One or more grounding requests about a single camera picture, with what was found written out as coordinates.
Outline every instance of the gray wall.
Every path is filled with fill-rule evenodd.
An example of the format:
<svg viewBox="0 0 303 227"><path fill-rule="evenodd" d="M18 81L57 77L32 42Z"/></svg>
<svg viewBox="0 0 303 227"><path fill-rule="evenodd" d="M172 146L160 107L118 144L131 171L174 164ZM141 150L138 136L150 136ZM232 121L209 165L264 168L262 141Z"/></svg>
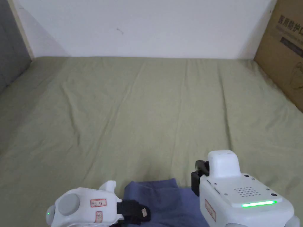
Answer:
<svg viewBox="0 0 303 227"><path fill-rule="evenodd" d="M0 1L0 92L21 75L31 58L6 0Z"/></svg>

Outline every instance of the black strap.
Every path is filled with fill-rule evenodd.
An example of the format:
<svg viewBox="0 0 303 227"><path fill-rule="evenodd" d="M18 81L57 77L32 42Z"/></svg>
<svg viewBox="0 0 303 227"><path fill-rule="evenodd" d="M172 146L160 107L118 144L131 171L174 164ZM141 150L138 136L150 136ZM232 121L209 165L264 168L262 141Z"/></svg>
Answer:
<svg viewBox="0 0 303 227"><path fill-rule="evenodd" d="M149 222L151 220L150 209L147 206L141 205L136 200L118 202L117 214L122 214L124 220L120 220L112 226L121 226L122 224L140 225L141 222Z"/></svg>

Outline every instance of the green led light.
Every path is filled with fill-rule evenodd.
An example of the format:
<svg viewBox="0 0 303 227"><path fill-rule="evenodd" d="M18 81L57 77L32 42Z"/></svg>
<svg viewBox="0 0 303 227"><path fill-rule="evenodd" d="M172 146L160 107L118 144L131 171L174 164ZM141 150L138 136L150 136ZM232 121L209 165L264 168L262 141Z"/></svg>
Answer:
<svg viewBox="0 0 303 227"><path fill-rule="evenodd" d="M277 203L277 201L264 201L264 202L253 202L253 203L246 203L242 204L242 207L250 207L250 206L262 206L262 205L268 205L268 204L274 204Z"/></svg>

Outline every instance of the bed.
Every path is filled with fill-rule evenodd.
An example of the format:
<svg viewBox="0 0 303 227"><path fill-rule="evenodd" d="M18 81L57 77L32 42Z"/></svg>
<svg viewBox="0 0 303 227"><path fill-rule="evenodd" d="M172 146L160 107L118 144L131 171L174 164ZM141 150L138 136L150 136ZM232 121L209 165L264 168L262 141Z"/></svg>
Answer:
<svg viewBox="0 0 303 227"><path fill-rule="evenodd" d="M230 149L303 220L303 114L250 60L41 57L0 95L3 226L69 189L176 178Z"/></svg>

